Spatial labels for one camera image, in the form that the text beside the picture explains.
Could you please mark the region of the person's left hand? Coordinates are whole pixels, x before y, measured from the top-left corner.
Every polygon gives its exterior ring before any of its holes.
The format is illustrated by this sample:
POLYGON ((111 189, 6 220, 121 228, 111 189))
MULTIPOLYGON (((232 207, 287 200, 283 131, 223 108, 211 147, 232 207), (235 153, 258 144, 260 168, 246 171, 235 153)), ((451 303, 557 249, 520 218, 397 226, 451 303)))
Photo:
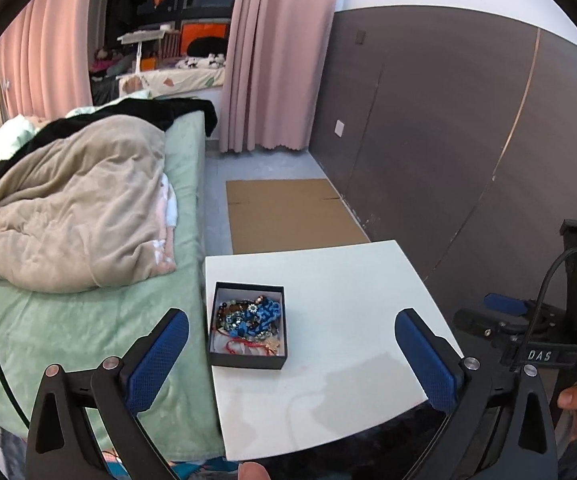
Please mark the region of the person's left hand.
POLYGON ((238 480, 270 480, 270 474, 261 464, 246 462, 238 466, 238 480))

